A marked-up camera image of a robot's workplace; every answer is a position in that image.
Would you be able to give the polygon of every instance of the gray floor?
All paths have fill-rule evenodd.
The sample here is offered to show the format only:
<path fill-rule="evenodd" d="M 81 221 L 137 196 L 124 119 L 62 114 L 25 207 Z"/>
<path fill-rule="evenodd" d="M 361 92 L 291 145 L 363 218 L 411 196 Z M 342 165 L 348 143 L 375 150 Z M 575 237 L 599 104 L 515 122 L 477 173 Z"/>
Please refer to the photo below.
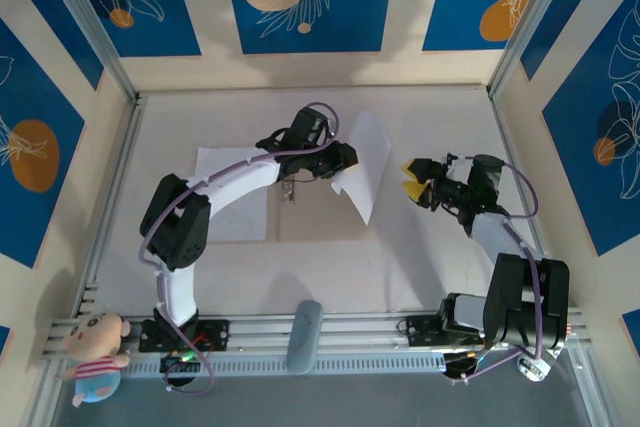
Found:
<path fill-rule="evenodd" d="M 160 380 L 125 379 L 102 403 L 75 409 L 72 395 L 66 383 L 53 427 L 590 425 L 566 352 L 538 384 L 509 363 L 468 386 L 440 374 L 228 378 L 204 397 L 185 398 Z"/>

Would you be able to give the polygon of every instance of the paper sheet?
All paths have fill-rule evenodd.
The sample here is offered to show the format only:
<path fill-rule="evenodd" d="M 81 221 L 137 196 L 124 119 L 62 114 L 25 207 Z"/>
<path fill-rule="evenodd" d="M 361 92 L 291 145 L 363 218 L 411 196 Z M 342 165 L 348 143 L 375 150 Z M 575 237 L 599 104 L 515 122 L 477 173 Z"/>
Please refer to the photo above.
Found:
<path fill-rule="evenodd" d="M 195 175 L 213 174 L 255 153 L 255 148 L 198 149 Z M 264 241 L 267 238 L 267 188 L 218 212 L 209 223 L 208 242 Z"/>
<path fill-rule="evenodd" d="M 368 225 L 391 143 L 378 118 L 368 110 L 358 114 L 347 143 L 356 149 L 358 165 L 337 174 L 331 187 L 336 194 L 342 190 L 347 193 Z"/>

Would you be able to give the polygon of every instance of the white paper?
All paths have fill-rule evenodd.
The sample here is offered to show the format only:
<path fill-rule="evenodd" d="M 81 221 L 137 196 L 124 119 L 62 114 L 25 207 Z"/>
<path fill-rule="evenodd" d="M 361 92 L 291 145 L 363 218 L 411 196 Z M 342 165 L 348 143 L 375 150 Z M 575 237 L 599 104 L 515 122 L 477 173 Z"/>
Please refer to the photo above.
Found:
<path fill-rule="evenodd" d="M 356 149 L 358 165 L 338 173 L 331 187 L 336 194 L 342 190 L 347 193 L 368 225 L 391 151 L 391 142 L 378 118 L 368 110 L 363 110 L 358 114 L 347 143 Z"/>
<path fill-rule="evenodd" d="M 198 149 L 195 175 L 210 175 L 255 154 L 255 148 Z M 209 222 L 208 242 L 264 241 L 267 238 L 267 188 L 227 205 Z"/>

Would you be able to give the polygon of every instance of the orange circle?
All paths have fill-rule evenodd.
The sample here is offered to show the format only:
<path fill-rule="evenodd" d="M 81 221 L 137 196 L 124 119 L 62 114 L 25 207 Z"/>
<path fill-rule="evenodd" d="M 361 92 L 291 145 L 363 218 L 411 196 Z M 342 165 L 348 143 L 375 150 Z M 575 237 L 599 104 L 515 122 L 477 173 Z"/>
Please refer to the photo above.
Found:
<path fill-rule="evenodd" d="M 23 120 L 11 131 L 9 144 L 16 149 L 10 162 L 20 185 L 38 194 L 49 190 L 60 166 L 60 148 L 53 130 L 40 120 Z M 29 152 L 29 148 L 37 148 L 37 152 Z"/>
<path fill-rule="evenodd" d="M 596 142 L 593 148 L 593 155 L 596 158 L 596 162 L 606 167 L 616 158 L 616 144 L 613 143 L 613 140 L 603 137 Z"/>
<path fill-rule="evenodd" d="M 498 0 L 480 21 L 480 35 L 489 42 L 508 40 L 529 0 Z"/>
<path fill-rule="evenodd" d="M 133 27 L 133 15 L 126 10 L 113 9 L 111 13 L 109 13 L 109 19 L 116 27 L 120 27 L 121 29 Z"/>

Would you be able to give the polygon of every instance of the plush toy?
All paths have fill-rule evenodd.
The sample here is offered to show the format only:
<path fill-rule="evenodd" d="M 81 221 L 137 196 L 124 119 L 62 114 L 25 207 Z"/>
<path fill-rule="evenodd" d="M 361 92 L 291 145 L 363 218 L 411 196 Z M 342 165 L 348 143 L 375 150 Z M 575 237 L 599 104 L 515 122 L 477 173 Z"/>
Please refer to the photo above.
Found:
<path fill-rule="evenodd" d="M 67 369 L 60 379 L 76 381 L 74 407 L 83 402 L 100 402 L 120 385 L 120 369 L 129 365 L 129 356 L 118 354 L 122 337 L 131 325 L 118 314 L 99 314 L 83 319 L 63 340 L 78 365 Z"/>

